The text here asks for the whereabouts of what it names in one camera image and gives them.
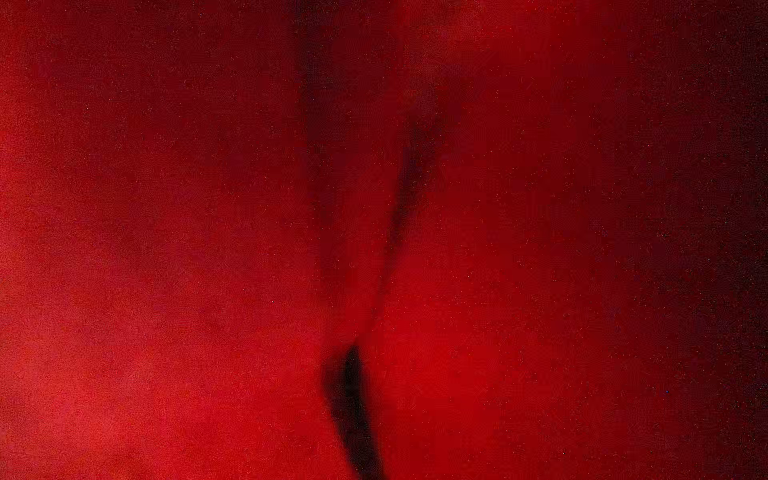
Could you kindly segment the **red cloth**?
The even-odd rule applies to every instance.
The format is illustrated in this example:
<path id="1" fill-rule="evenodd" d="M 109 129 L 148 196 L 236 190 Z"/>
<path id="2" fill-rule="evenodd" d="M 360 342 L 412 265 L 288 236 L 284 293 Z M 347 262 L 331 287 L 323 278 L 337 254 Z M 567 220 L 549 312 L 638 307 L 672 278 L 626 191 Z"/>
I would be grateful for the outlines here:
<path id="1" fill-rule="evenodd" d="M 763 1 L 5 1 L 5 479 L 763 479 Z"/>

